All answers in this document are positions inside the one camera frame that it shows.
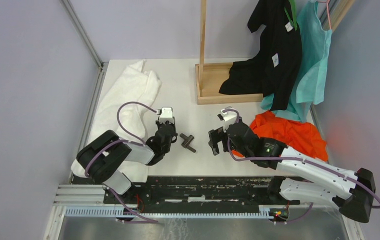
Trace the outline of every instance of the gray wall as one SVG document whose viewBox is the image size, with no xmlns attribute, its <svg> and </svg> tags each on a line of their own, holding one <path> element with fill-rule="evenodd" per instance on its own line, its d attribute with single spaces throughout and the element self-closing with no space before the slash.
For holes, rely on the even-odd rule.
<svg viewBox="0 0 380 240">
<path fill-rule="evenodd" d="M 296 0 L 300 10 L 308 0 Z M 200 0 L 71 0 L 103 61 L 197 58 Z M 206 58 L 245 58 L 259 51 L 247 21 L 258 0 L 207 0 Z M 320 4 L 319 13 L 325 8 Z"/>
<path fill-rule="evenodd" d="M 380 196 L 380 1 L 356 1 L 331 41 L 320 125 L 335 163 L 371 170 Z M 380 240 L 380 209 L 362 229 Z"/>
<path fill-rule="evenodd" d="M 58 0 L 0 1 L 0 240 L 41 239 L 96 76 Z"/>
</svg>

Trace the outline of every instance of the white tag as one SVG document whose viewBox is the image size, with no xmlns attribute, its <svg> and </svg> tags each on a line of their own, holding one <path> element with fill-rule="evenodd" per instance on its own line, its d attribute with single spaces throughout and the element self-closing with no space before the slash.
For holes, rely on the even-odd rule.
<svg viewBox="0 0 380 240">
<path fill-rule="evenodd" d="M 278 53 L 272 56 L 272 63 L 274 63 L 274 67 L 278 66 Z"/>
<path fill-rule="evenodd" d="M 290 22 L 288 22 L 286 25 L 285 25 L 285 29 L 287 29 L 287 32 L 291 31 L 293 29 L 293 26 L 291 25 Z"/>
</svg>

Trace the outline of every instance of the black t-shirt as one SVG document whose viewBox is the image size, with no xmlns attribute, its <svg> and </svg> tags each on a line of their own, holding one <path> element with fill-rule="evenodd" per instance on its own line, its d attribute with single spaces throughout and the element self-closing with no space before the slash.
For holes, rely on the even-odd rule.
<svg viewBox="0 0 380 240">
<path fill-rule="evenodd" d="M 266 25 L 260 36 L 259 53 L 252 59 L 234 62 L 219 93 L 274 94 L 270 110 L 287 109 L 302 61 L 302 42 L 300 28 L 287 31 L 289 19 L 284 8 L 293 19 L 288 0 L 259 0 L 247 23 L 252 33 Z"/>
</svg>

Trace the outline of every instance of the wooden base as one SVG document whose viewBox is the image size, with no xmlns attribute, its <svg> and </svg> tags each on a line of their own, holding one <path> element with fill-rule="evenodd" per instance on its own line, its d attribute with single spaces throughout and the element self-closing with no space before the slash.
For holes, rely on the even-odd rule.
<svg viewBox="0 0 380 240">
<path fill-rule="evenodd" d="M 222 83 L 229 78 L 229 70 L 232 62 L 205 63 L 203 65 L 203 77 L 200 82 L 199 64 L 196 64 L 197 104 L 228 104 L 260 102 L 262 94 L 224 95 L 219 93 Z"/>
</svg>

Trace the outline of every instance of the gray floor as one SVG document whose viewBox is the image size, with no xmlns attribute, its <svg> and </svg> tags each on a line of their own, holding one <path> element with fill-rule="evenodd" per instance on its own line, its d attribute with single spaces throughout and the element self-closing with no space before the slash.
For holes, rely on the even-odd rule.
<svg viewBox="0 0 380 240">
<path fill-rule="evenodd" d="M 305 209 L 291 209 L 290 219 Z M 106 217 L 66 217 L 61 240 L 348 240 L 338 212 L 314 208 L 300 221 L 265 219 L 158 219 L 162 224 L 122 224 Z"/>
</svg>

